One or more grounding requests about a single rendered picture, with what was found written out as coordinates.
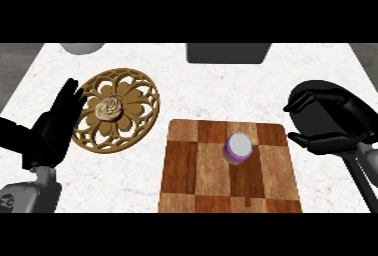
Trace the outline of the purple can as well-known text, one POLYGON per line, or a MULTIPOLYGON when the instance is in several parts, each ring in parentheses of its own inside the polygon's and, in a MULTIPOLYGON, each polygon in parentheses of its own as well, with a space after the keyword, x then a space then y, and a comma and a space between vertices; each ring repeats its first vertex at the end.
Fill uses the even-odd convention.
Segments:
POLYGON ((228 162, 234 165, 241 164, 253 154, 253 141, 250 136, 237 132, 227 139, 224 154, 228 162))

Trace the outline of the checkered wooden cutting board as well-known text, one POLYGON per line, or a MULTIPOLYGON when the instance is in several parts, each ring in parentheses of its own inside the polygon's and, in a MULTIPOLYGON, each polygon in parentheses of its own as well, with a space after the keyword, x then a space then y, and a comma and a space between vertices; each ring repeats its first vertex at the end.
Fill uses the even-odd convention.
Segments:
POLYGON ((175 119, 169 125, 160 212, 302 211, 284 126, 272 123, 175 119), (246 133, 253 154, 232 164, 227 138, 246 133))

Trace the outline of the gold openwork round trivet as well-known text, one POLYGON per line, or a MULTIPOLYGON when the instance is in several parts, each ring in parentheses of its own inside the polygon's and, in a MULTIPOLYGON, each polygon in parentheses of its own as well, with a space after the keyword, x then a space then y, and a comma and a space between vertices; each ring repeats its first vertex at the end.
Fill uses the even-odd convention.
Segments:
POLYGON ((160 93, 150 76, 131 68, 100 73, 82 85, 88 105, 74 128, 73 141, 88 151, 111 154, 131 148, 147 136, 160 113, 160 93), (108 97, 123 104, 116 122, 101 121, 95 107, 108 97))

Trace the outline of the pale grey round bowl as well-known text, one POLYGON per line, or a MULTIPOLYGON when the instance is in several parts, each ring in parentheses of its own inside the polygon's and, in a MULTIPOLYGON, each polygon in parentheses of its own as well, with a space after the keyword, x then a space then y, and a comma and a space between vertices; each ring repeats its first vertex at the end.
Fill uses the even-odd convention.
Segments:
POLYGON ((104 43, 63 43, 64 49, 74 55, 86 55, 95 53, 104 43))

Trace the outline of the beige frosted cupcake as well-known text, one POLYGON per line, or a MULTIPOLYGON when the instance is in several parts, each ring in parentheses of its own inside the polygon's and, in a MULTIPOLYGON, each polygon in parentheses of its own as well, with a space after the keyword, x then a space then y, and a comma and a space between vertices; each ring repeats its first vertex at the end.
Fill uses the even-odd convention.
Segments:
POLYGON ((95 107, 95 116, 101 121, 116 122, 123 115, 123 104, 116 97, 105 98, 95 107))

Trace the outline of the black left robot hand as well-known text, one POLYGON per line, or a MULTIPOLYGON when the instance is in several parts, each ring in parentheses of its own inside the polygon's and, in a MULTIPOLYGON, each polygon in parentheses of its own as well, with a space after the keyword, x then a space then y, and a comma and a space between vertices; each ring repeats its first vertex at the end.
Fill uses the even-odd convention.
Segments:
POLYGON ((0 147, 23 155, 26 170, 57 167, 64 161, 86 102, 79 81, 70 78, 51 110, 41 115, 32 129, 0 117, 0 147))

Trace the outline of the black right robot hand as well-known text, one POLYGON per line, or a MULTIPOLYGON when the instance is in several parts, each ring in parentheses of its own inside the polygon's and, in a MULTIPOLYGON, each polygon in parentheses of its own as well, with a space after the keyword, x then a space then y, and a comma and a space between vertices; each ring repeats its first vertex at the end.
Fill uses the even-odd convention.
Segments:
POLYGON ((359 143, 378 142, 378 113, 355 94, 340 88, 305 90, 290 99, 284 111, 299 115, 314 103, 325 109, 342 132, 314 134, 311 128, 320 130, 325 121, 317 124, 306 121, 306 129, 300 133, 289 133, 289 138, 303 148, 317 155, 325 155, 355 151, 359 143))

